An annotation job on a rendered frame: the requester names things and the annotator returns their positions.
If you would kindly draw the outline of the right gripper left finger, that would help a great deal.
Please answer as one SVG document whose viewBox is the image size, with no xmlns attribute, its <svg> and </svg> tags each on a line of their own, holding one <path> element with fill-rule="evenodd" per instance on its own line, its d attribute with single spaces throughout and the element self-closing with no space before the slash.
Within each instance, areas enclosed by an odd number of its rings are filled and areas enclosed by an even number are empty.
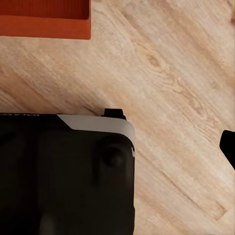
<svg viewBox="0 0 235 235">
<path fill-rule="evenodd" d="M 0 189 L 25 150 L 21 130 L 0 136 Z"/>
</svg>

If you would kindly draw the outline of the storage box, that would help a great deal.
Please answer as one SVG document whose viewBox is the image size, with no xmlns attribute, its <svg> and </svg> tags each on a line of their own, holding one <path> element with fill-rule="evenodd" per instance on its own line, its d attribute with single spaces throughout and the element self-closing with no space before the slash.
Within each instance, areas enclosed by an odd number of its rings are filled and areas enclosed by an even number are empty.
<svg viewBox="0 0 235 235">
<path fill-rule="evenodd" d="M 91 0 L 0 0 L 0 36 L 91 39 Z"/>
</svg>

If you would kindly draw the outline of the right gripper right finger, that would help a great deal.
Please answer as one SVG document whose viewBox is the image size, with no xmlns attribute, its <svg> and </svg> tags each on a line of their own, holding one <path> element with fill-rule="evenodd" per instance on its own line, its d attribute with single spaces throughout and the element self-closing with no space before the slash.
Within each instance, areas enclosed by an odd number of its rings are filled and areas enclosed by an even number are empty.
<svg viewBox="0 0 235 235">
<path fill-rule="evenodd" d="M 235 132 L 224 130 L 220 139 L 219 147 L 235 169 Z"/>
</svg>

